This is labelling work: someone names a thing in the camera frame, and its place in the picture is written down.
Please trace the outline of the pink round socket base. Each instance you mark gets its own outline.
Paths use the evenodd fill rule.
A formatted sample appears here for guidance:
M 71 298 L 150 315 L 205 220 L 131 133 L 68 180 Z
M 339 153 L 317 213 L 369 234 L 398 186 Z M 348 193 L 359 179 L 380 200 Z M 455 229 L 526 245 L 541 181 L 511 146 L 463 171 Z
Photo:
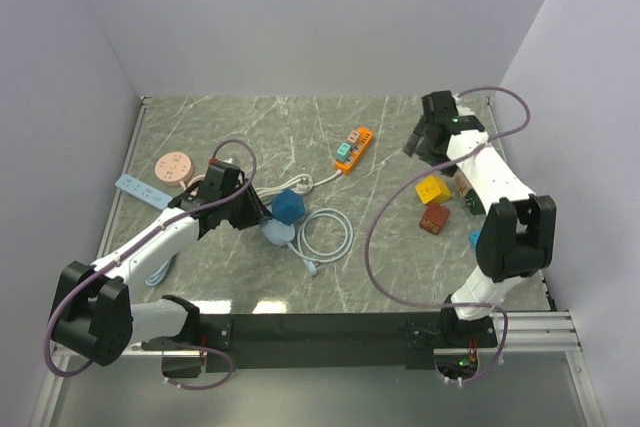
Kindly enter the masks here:
M 174 151 L 158 159 L 154 173 L 164 185 L 184 188 L 194 177 L 194 165 L 186 153 Z

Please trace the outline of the red-brown cube socket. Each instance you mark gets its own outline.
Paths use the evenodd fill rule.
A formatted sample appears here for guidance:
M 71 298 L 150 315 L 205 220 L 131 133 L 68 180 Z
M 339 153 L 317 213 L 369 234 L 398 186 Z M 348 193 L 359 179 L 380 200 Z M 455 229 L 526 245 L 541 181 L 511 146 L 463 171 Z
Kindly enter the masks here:
M 440 204 L 428 204 L 419 227 L 432 235 L 439 235 L 450 217 L 450 210 Z

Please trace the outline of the peach cube socket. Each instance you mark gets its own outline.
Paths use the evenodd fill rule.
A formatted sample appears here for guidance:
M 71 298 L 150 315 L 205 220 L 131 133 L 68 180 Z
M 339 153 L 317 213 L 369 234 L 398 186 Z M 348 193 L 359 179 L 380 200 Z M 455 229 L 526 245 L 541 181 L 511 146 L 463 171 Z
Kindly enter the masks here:
M 454 174 L 453 181 L 454 187 L 461 197 L 466 197 L 473 190 L 472 184 L 461 170 Z

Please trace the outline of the blue cube socket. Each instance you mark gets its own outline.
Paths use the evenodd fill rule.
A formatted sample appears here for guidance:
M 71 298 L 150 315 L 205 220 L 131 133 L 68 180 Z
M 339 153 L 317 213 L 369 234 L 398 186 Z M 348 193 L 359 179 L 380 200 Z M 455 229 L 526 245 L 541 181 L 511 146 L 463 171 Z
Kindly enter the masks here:
M 291 189 L 285 189 L 276 195 L 270 207 L 273 217 L 285 225 L 293 225 L 305 215 L 302 196 Z

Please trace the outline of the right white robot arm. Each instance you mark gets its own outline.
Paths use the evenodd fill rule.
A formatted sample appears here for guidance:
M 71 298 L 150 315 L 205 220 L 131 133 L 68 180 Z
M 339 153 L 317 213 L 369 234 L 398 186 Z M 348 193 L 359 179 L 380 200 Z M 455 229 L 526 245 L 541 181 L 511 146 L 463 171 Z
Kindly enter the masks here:
M 523 280 L 549 266 L 553 256 L 557 207 L 538 196 L 509 168 L 478 117 L 450 91 L 421 98 L 423 113 L 404 152 L 448 177 L 466 181 L 485 214 L 475 247 L 476 267 L 446 299 L 439 334 L 460 346 L 492 307 Z

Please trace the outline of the bright blue plug adapter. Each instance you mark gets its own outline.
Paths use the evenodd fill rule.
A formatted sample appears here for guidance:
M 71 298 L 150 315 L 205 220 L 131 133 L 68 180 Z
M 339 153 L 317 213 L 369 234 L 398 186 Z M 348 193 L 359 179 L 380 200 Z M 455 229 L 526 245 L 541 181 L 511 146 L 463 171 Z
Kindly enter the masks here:
M 477 251 L 480 234 L 480 231 L 473 231 L 469 236 L 469 242 L 474 252 Z

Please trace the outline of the yellow cube socket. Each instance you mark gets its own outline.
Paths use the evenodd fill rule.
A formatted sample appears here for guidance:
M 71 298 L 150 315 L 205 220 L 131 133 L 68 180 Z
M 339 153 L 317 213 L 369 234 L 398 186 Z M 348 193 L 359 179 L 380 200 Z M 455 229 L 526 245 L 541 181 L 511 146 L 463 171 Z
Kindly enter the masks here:
M 427 176 L 421 180 L 415 186 L 415 191 L 424 205 L 442 204 L 452 197 L 445 181 L 434 175 Z

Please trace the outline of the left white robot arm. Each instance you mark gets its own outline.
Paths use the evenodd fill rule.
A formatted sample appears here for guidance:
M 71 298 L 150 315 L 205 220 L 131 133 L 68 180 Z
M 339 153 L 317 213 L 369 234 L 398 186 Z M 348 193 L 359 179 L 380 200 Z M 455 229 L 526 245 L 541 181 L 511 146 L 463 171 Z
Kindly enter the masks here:
M 199 310 L 175 296 L 134 305 L 131 294 L 172 257 L 222 222 L 237 230 L 271 214 L 237 166 L 216 160 L 195 187 L 174 197 L 159 217 L 118 250 L 89 265 L 73 261 L 61 272 L 46 330 L 56 342 L 107 366 L 133 343 L 166 337 L 176 348 L 200 335 Z

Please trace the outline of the light blue power strip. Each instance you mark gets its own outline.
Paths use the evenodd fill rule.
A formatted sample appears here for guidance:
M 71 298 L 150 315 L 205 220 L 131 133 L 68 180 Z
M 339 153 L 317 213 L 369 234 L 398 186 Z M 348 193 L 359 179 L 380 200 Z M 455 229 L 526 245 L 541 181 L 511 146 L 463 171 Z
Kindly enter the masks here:
M 122 174 L 115 182 L 115 186 L 120 191 L 160 211 L 164 210 L 172 200 L 170 195 L 129 174 Z

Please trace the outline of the dark green cube socket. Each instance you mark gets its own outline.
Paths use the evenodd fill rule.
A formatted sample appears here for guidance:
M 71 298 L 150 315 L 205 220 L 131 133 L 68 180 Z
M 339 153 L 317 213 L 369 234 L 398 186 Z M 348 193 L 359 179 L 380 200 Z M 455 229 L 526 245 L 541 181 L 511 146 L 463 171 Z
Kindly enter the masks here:
M 482 202 L 480 200 L 478 200 L 474 196 L 466 197 L 465 198 L 465 205 L 468 208 L 468 210 L 470 211 L 470 213 L 472 215 L 474 215 L 474 216 L 484 215 L 485 214 L 485 210 L 484 210 L 484 207 L 482 205 Z

